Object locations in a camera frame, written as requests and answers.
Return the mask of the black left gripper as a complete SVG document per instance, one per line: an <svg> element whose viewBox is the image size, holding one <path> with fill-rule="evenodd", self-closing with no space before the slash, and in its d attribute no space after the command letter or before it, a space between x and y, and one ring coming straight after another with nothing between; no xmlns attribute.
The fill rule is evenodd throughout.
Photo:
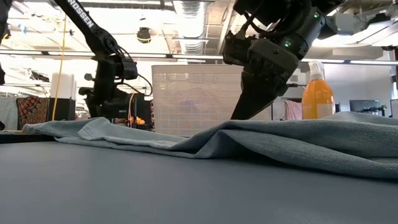
<svg viewBox="0 0 398 224"><path fill-rule="evenodd" d="M115 88L115 79L133 80L136 79L137 76L138 72L136 62L129 58L124 58L120 62L100 60L96 69L94 93L113 93ZM112 99L105 100L102 104L97 104L93 94L89 93L86 96L86 105L91 118L115 118L115 103L115 99Z"/></svg>

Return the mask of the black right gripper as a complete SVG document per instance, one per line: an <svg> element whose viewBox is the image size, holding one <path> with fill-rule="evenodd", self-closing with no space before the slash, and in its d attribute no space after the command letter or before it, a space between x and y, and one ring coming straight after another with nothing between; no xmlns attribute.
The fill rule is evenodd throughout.
<svg viewBox="0 0 398 224"><path fill-rule="evenodd" d="M298 64L298 58L281 46L267 39L255 40L248 49L241 94L231 119L250 119L270 106L287 91L287 82Z"/></svg>

